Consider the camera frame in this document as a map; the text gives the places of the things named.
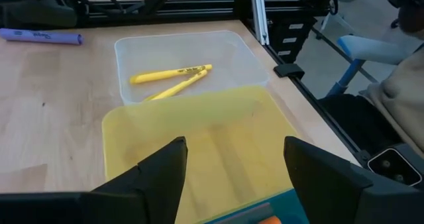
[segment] white floor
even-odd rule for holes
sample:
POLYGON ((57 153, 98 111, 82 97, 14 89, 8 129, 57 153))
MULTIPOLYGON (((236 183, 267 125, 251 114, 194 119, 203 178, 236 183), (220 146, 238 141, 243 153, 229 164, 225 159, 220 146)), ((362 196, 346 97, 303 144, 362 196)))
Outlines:
MULTIPOLYGON (((355 35, 394 42, 411 52, 421 44, 421 41, 404 35, 398 28, 390 28, 390 23, 397 17, 398 12, 387 0, 355 0, 351 3, 340 3, 339 13, 344 15, 345 21, 354 29, 355 35)), ((323 18, 317 19, 319 22, 315 28, 321 26, 320 21, 323 18)), ((334 19, 330 19, 323 34, 336 42, 338 37, 351 32, 334 19)), ((313 33, 303 45, 296 63, 305 70, 303 83, 317 98, 323 97, 348 68, 348 62, 323 40, 316 40, 313 33)), ((364 69, 378 81, 386 78, 394 68, 395 66, 375 62, 367 62, 364 65, 364 69)), ((358 74, 347 92, 356 94, 365 89, 369 83, 362 74, 358 74)))

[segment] orange object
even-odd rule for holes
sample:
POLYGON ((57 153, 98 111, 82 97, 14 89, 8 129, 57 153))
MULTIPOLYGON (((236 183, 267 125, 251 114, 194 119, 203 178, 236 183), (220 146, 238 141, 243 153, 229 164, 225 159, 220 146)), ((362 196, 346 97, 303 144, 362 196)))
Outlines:
POLYGON ((281 224, 281 221, 276 216, 272 216, 263 221, 260 221, 259 224, 281 224))

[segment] beige fabric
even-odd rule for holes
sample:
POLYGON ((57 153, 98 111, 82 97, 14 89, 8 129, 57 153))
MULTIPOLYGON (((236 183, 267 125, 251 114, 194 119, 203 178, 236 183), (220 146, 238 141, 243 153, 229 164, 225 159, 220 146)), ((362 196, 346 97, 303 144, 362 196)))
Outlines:
POLYGON ((424 157, 424 49, 401 62, 382 83, 370 85, 366 96, 424 157))

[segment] clear plastic container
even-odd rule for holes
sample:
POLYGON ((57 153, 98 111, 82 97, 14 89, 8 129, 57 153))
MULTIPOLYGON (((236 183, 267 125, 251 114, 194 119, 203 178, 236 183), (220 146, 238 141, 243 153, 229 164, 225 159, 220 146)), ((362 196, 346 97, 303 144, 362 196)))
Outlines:
POLYGON ((122 38, 115 43, 121 97, 125 105, 171 88, 192 75, 131 85, 135 74, 212 64, 213 69, 177 95, 194 95, 268 83, 267 72, 242 38, 231 31, 122 38))
POLYGON ((186 181, 176 223, 197 223, 292 188, 284 138, 297 132, 264 87, 118 107, 105 116, 102 131, 107 180, 185 137, 186 181))

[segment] purple highlighter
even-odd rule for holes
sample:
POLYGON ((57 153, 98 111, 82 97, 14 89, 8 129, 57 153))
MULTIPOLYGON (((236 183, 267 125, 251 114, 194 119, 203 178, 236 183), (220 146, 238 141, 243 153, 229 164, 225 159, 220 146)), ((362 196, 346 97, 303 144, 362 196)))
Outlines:
POLYGON ((0 28, 0 37, 11 41, 50 42, 60 44, 81 45, 83 38, 80 34, 18 30, 0 28))

